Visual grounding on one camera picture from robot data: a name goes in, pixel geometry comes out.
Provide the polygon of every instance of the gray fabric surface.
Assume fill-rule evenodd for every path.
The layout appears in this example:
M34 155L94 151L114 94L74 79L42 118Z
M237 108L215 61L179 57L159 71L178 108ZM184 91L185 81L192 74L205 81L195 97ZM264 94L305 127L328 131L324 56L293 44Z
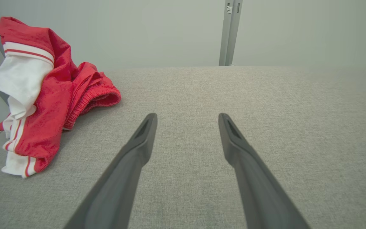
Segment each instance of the gray fabric surface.
M228 113L312 228L366 228L366 70L149 68L106 73L120 104L79 117L46 171L0 171L0 228L61 228L142 119L158 114L129 228L245 228ZM0 169L6 153L0 135Z

